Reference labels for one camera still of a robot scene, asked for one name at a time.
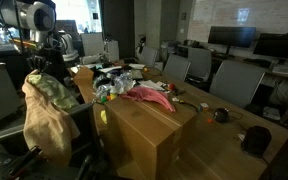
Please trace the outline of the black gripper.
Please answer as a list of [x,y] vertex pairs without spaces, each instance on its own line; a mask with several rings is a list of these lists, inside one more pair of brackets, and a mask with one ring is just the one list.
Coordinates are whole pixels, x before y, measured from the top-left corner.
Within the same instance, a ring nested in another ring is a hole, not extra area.
[[38,55],[32,55],[27,58],[27,63],[32,70],[37,70],[39,73],[43,73],[50,66],[50,62],[44,57]]

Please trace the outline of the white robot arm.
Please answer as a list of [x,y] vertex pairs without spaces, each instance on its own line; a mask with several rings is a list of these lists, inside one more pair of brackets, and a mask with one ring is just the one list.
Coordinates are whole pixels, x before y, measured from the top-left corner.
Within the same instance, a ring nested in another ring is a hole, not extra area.
[[52,0],[0,0],[0,24],[3,28],[16,28],[19,37],[10,42],[20,53],[28,55],[32,70],[43,73],[50,65],[43,53],[53,48],[50,38],[55,30],[56,12]]

